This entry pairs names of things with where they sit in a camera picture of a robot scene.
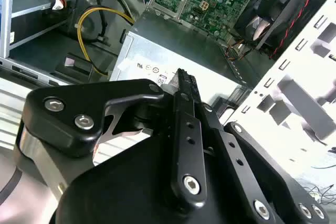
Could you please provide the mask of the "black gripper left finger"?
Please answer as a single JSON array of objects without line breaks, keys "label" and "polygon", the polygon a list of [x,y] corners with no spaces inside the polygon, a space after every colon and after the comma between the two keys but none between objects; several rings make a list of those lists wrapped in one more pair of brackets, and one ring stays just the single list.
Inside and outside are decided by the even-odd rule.
[{"label": "black gripper left finger", "polygon": [[152,138],[173,131],[176,110],[195,114],[189,76],[176,72],[174,94],[148,79],[34,90],[22,115],[22,152],[61,200],[76,178],[97,167],[94,152],[114,131],[143,126]]}]

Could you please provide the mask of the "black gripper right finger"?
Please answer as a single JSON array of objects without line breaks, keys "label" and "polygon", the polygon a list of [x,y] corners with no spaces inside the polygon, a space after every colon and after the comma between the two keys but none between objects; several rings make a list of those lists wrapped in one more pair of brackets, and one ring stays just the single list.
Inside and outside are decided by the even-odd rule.
[{"label": "black gripper right finger", "polygon": [[191,96],[197,102],[221,171],[233,193],[230,213],[240,223],[329,223],[326,211],[237,123],[221,126],[213,109],[202,103],[194,76]]}]

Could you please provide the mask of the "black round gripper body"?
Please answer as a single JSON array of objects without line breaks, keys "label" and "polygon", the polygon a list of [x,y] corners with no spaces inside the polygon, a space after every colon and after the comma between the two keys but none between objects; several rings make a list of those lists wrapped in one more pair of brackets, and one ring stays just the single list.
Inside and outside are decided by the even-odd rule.
[{"label": "black round gripper body", "polygon": [[233,193],[195,114],[76,178],[56,223],[240,223]]}]

